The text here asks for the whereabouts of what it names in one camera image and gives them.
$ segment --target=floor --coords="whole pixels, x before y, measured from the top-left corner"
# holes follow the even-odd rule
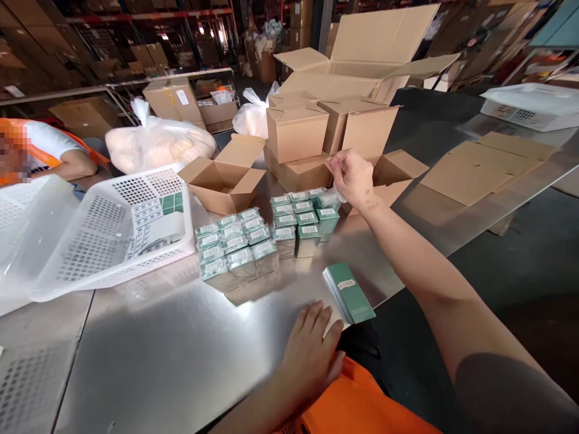
[[[241,78],[265,98],[269,86]],[[451,255],[483,300],[544,369],[579,401],[579,200],[547,189],[521,208],[504,237],[485,232]],[[390,396],[445,433],[471,431],[420,307],[404,289],[352,328]]]

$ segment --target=left hand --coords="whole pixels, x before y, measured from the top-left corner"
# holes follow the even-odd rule
[[[342,370],[346,354],[335,350],[344,321],[333,323],[324,337],[331,316],[332,308],[321,301],[304,308],[285,347],[277,373],[301,403],[317,399]]]

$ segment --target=right hand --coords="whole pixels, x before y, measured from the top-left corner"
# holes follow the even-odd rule
[[[340,194],[358,211],[376,202],[372,173],[374,167],[356,151],[340,151],[326,161]]]

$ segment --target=hand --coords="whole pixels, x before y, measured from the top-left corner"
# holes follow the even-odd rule
[[[376,202],[372,173],[374,167],[356,151],[340,151],[326,161],[340,194],[358,211]]]
[[[300,312],[277,372],[302,404],[317,399],[338,378],[346,355],[343,351],[335,352],[344,321],[333,323],[324,338],[332,308],[322,308],[322,302],[318,301]]]

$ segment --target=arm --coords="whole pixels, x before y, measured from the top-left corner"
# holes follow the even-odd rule
[[[61,164],[50,170],[32,174],[32,178],[54,174],[65,181],[74,181],[94,175],[97,171],[97,165],[80,149],[66,151],[60,156],[60,161]]]
[[[332,324],[321,301],[303,309],[275,373],[221,420],[210,434],[270,434],[340,375],[344,353],[334,353],[344,323]]]
[[[420,304],[453,383],[459,364],[476,353],[507,356],[546,375],[454,265],[374,195],[370,163],[342,151],[328,165],[336,187],[368,222]]]

